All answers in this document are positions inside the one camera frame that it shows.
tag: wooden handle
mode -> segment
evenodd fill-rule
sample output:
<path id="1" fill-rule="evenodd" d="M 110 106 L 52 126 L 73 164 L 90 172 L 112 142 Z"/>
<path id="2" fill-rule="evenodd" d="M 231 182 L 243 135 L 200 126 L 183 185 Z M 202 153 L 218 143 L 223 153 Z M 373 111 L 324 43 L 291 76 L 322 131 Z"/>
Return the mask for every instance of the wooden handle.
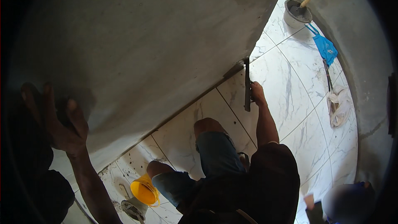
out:
<path id="1" fill-rule="evenodd" d="M 308 4 L 309 1 L 311 1 L 311 0 L 304 0 L 304 1 L 301 3 L 300 8 L 304 8 L 304 7 Z"/>

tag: leg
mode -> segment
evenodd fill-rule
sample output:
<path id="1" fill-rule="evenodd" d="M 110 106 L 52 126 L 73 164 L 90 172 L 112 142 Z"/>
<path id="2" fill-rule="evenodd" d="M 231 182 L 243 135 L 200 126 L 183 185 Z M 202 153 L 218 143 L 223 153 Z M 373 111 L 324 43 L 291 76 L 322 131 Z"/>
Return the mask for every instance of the leg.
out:
<path id="1" fill-rule="evenodd" d="M 246 172 L 232 141 L 218 121 L 204 118 L 197 121 L 193 129 L 206 178 Z"/>
<path id="2" fill-rule="evenodd" d="M 177 207 L 196 185 L 187 172 L 176 172 L 167 164 L 151 161 L 147 173 L 158 191 Z"/>

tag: hand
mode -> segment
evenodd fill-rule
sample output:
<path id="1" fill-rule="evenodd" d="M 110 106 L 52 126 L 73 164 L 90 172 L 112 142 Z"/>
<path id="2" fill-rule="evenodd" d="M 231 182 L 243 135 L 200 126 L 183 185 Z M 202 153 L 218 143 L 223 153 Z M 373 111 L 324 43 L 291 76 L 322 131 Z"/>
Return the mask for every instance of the hand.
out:
<path id="1" fill-rule="evenodd" d="M 43 91 L 44 120 L 41 119 L 33 93 L 28 84 L 25 83 L 21 87 L 21 95 L 25 106 L 29 109 L 39 126 L 47 132 L 48 137 L 52 141 L 52 146 L 55 149 L 65 151 L 70 158 L 78 157 L 80 154 L 87 152 L 86 139 L 88 124 L 77 102 L 73 99 L 69 99 L 67 102 L 66 114 L 73 125 L 67 128 L 57 118 L 52 86 L 46 83 Z"/>
<path id="2" fill-rule="evenodd" d="M 258 82 L 252 82 L 251 87 L 251 99 L 256 102 L 257 106 L 266 105 L 267 101 L 264 96 L 263 87 Z"/>
<path id="3" fill-rule="evenodd" d="M 306 197 L 304 197 L 304 201 L 305 201 L 305 204 L 307 205 L 308 210 L 314 209 L 314 207 L 315 207 L 314 194 L 309 194 Z"/>

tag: floor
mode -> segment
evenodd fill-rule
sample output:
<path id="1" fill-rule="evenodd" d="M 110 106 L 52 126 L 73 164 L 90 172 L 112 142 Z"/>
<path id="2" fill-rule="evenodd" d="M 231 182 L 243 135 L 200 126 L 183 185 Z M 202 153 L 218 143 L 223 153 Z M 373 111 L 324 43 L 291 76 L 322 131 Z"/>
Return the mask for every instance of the floor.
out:
<path id="1" fill-rule="evenodd" d="M 250 57 L 250 78 L 264 88 L 282 144 L 293 152 L 301 187 L 295 223 L 308 223 L 302 197 L 314 193 L 320 200 L 333 186 L 352 183 L 357 166 L 357 122 L 351 111 L 348 121 L 331 129 L 326 105 L 328 85 L 321 56 L 304 27 L 290 28 L 283 21 L 284 1 L 278 0 Z M 340 63 L 330 67 L 333 85 L 348 87 Z M 252 155 L 256 147 L 257 106 L 244 110 L 244 70 L 221 84 L 172 120 L 160 127 L 99 175 L 123 223 L 137 223 L 120 209 L 126 199 L 119 186 L 145 174 L 156 159 L 198 180 L 204 177 L 195 150 L 193 124 L 202 118 L 219 121 L 233 139 L 236 149 Z M 80 191 L 76 199 L 91 216 Z M 174 224 L 181 214 L 163 196 L 160 206 L 149 208 L 147 223 Z"/>

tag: denim shorts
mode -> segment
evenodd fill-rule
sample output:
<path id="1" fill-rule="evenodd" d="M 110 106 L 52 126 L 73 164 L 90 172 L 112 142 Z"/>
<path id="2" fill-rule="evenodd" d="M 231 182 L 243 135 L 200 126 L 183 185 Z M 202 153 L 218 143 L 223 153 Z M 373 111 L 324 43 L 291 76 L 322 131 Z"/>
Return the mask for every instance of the denim shorts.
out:
<path id="1" fill-rule="evenodd" d="M 246 173 L 231 139 L 223 132 L 202 132 L 196 140 L 203 173 L 211 180 L 230 174 Z M 152 184 L 175 207 L 184 200 L 200 181 L 189 177 L 188 172 L 166 172 L 152 177 Z"/>

